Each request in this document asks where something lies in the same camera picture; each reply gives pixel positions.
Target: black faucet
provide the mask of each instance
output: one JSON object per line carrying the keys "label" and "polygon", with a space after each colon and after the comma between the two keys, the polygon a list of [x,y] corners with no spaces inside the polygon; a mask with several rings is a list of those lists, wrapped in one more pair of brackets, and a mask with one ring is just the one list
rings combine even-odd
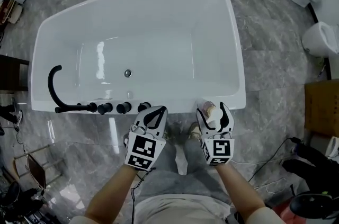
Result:
{"label": "black faucet", "polygon": [[57,94],[55,93],[54,90],[54,85],[53,85],[53,78],[54,78],[54,74],[57,71],[62,70],[62,66],[55,66],[48,75],[48,90],[49,93],[51,94],[51,97],[53,99],[53,101],[55,101],[55,103],[59,106],[55,108],[55,112],[56,113],[63,113],[63,112],[68,112],[68,111],[91,111],[91,112],[96,112],[96,104],[95,103],[90,103],[88,105],[81,105],[80,103],[78,103],[77,105],[68,105],[63,103],[59,97],[57,96]]}

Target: white shirt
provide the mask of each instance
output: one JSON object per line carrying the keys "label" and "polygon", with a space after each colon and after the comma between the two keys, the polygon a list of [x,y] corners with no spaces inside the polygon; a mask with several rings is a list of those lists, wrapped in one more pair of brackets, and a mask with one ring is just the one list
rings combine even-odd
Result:
{"label": "white shirt", "polygon": [[[148,198],[137,204],[135,224],[225,224],[230,215],[230,206],[208,196],[168,194]],[[271,209],[256,210],[246,224],[283,224]],[[78,216],[70,224],[97,224],[95,221]]]}

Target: gray marble floor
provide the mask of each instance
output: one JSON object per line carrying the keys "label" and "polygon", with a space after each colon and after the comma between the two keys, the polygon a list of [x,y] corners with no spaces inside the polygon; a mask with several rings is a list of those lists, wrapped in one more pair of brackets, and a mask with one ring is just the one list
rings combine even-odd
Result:
{"label": "gray marble floor", "polygon": [[[47,17],[85,0],[27,0],[16,25],[8,25],[0,54],[32,61],[37,30]],[[270,158],[287,136],[304,134],[304,83],[318,80],[319,61],[304,53],[300,37],[313,24],[307,8],[290,0],[231,0],[239,29],[246,78],[247,106],[232,111],[236,121],[234,165],[250,178],[258,165]],[[82,214],[91,197],[123,163],[122,136],[133,115],[99,116],[54,114],[31,110],[28,93],[15,97],[24,112],[18,139],[27,149],[55,143],[41,159],[63,157],[63,177],[46,192],[46,199],[58,218],[66,223]],[[11,95],[0,95],[0,104],[11,102]],[[194,114],[172,114],[169,124],[185,132]],[[10,126],[1,120],[2,125]],[[112,139],[110,124],[115,123],[118,140]],[[5,165],[11,169],[13,156],[23,152],[15,131],[6,129],[0,149]],[[287,174],[279,165],[290,155],[292,144],[286,143],[274,158],[251,181],[266,185],[258,191],[265,199],[286,189],[299,179]],[[20,180],[25,187],[34,185],[29,178]],[[117,222],[130,218],[131,199]]]}

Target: silver drain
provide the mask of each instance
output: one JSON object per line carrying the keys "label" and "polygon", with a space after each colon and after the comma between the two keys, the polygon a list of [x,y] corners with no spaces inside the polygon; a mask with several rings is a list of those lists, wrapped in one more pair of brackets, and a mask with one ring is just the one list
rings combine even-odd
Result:
{"label": "silver drain", "polygon": [[132,71],[130,69],[127,69],[123,74],[125,75],[125,77],[129,78],[132,76]]}

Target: white bathtub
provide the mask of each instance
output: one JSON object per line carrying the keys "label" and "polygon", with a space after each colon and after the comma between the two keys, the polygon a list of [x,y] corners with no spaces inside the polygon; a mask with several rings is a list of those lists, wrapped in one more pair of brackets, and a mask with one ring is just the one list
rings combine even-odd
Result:
{"label": "white bathtub", "polygon": [[[47,86],[55,74],[66,104],[142,102],[169,113],[195,100],[245,107],[245,79],[230,0],[89,0],[44,20],[35,42],[32,108],[54,111]],[[126,78],[125,70],[132,75]]]}

